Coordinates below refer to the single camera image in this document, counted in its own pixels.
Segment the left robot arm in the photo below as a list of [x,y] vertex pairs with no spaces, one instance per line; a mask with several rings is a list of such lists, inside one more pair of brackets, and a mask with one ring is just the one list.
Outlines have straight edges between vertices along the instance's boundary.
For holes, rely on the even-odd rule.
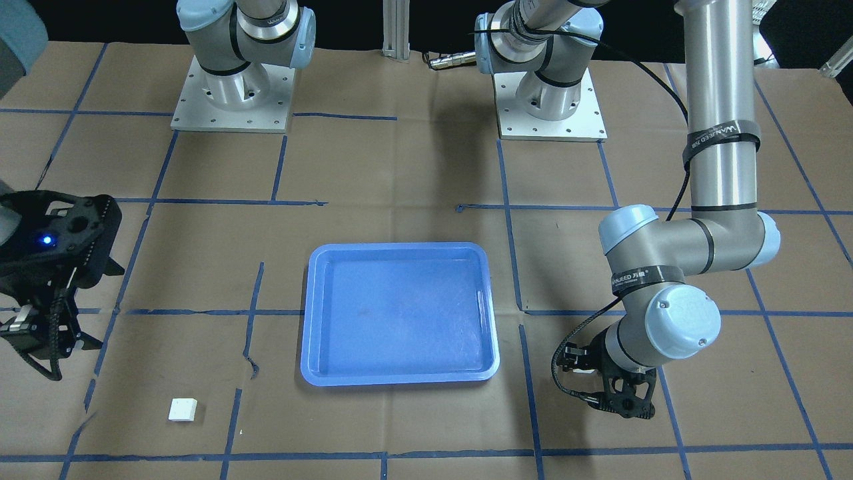
[[[481,13],[473,36],[482,73],[526,73],[522,92],[531,115],[557,121],[559,91],[580,85],[600,36],[574,27],[600,1],[509,1]],[[761,131],[754,111],[750,1],[676,1],[684,21],[686,99],[677,106],[688,131],[683,188],[691,216],[659,218],[628,205],[599,225],[612,271],[610,289],[625,314],[586,346],[568,334],[550,362],[552,382],[588,406],[622,417],[653,417],[657,370],[694,356],[718,337],[715,301],[686,277],[758,267],[780,249],[771,216],[758,210],[756,156]]]

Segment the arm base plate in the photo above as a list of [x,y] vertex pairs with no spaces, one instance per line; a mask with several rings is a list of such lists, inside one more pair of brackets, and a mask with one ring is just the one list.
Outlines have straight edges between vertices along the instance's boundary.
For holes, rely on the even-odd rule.
[[492,76],[500,139],[603,142],[608,133],[589,70],[569,87],[545,84],[533,72]]
[[295,68],[262,63],[217,76],[193,59],[171,128],[196,133],[285,134],[296,78]]

